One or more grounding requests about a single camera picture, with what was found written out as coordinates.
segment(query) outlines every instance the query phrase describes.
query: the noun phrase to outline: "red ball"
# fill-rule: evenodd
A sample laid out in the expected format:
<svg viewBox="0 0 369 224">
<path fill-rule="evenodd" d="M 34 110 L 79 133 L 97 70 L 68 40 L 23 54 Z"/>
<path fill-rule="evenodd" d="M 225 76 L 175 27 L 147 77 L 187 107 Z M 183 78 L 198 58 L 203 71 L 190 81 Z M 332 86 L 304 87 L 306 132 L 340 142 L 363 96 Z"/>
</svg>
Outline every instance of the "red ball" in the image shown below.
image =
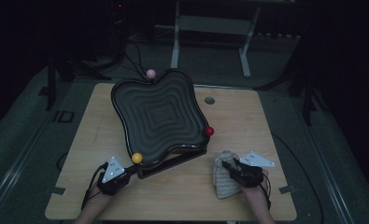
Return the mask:
<svg viewBox="0 0 369 224">
<path fill-rule="evenodd" d="M 205 134 L 206 136 L 211 136 L 214 133 L 214 129 L 212 127 L 205 128 Z"/>
</svg>

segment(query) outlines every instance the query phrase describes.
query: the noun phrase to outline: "human hand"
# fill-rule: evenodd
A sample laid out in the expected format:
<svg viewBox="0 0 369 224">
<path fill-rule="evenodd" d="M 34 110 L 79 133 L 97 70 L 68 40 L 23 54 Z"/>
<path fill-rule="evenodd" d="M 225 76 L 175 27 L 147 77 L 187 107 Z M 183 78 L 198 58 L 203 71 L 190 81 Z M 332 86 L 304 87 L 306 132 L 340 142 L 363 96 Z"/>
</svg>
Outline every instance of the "human hand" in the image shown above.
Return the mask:
<svg viewBox="0 0 369 224">
<path fill-rule="evenodd" d="M 268 192 L 268 171 L 263 169 L 263 174 L 264 177 L 261 185 L 263 186 L 265 191 Z M 248 202 L 248 206 L 254 213 L 254 216 L 257 218 L 257 220 L 261 224 L 275 223 L 275 221 L 271 217 L 271 214 L 269 213 L 268 202 L 263 189 L 260 186 L 254 188 L 241 188 L 246 202 Z"/>
</svg>

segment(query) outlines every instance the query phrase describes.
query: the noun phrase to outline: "metal stand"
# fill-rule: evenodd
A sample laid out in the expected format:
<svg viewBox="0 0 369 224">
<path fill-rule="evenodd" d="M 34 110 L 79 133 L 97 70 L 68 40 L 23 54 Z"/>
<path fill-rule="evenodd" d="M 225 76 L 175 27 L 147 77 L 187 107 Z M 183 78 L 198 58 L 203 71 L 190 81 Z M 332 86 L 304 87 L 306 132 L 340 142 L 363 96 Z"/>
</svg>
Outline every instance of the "metal stand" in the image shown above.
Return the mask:
<svg viewBox="0 0 369 224">
<path fill-rule="evenodd" d="M 257 19 L 260 15 L 260 8 L 257 7 L 253 20 L 231 20 L 221 18 L 197 17 L 180 15 L 179 1 L 176 1 L 176 19 L 175 19 L 175 44 L 173 46 L 171 68 L 178 67 L 179 43 L 178 33 L 180 30 L 231 34 L 231 35 L 245 35 L 245 45 L 239 49 L 240 62 L 242 63 L 242 70 L 244 77 L 250 77 L 250 69 L 248 65 L 248 46 L 253 36 L 253 31 Z"/>
<path fill-rule="evenodd" d="M 89 74 L 95 78 L 101 80 L 110 80 L 111 77 L 105 77 L 98 73 L 96 70 L 89 67 L 87 64 L 82 63 L 80 60 L 71 57 L 68 54 L 61 53 L 58 56 L 50 56 L 48 60 L 48 87 L 43 90 L 45 95 L 48 95 L 48 105 L 46 110 L 50 111 L 56 99 L 56 70 L 59 72 L 63 81 L 73 81 L 74 75 L 69 68 L 69 64 L 73 64 L 76 68 L 82 70 L 84 73 Z"/>
</svg>

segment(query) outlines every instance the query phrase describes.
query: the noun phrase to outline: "pink ball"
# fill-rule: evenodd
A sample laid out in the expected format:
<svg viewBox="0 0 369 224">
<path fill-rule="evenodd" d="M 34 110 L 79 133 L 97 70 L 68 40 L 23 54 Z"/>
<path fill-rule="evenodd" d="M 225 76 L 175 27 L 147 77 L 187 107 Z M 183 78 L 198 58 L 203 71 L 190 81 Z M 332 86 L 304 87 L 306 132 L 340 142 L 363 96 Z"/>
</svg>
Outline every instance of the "pink ball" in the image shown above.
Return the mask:
<svg viewBox="0 0 369 224">
<path fill-rule="evenodd" d="M 147 78 L 149 79 L 154 79 L 156 77 L 156 73 L 153 69 L 147 70 L 146 75 L 147 75 Z"/>
</svg>

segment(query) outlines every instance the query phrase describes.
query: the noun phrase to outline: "ball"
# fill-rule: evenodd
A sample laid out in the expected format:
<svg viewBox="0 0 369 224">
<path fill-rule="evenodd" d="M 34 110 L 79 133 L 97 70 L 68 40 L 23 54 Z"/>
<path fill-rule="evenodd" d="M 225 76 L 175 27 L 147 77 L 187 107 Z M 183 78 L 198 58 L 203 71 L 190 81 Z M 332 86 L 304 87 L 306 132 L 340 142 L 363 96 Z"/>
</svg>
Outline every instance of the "ball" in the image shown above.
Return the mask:
<svg viewBox="0 0 369 224">
<path fill-rule="evenodd" d="M 141 161 L 143 160 L 143 156 L 136 152 L 135 154 L 132 155 L 132 162 L 134 164 L 139 164 Z"/>
<path fill-rule="evenodd" d="M 206 136 L 211 136 L 214 133 L 214 129 L 212 127 L 205 128 L 205 134 Z"/>
<path fill-rule="evenodd" d="M 147 70 L 146 75 L 147 75 L 147 78 L 149 79 L 154 79 L 157 76 L 157 74 L 155 73 L 153 69 Z"/>
</svg>

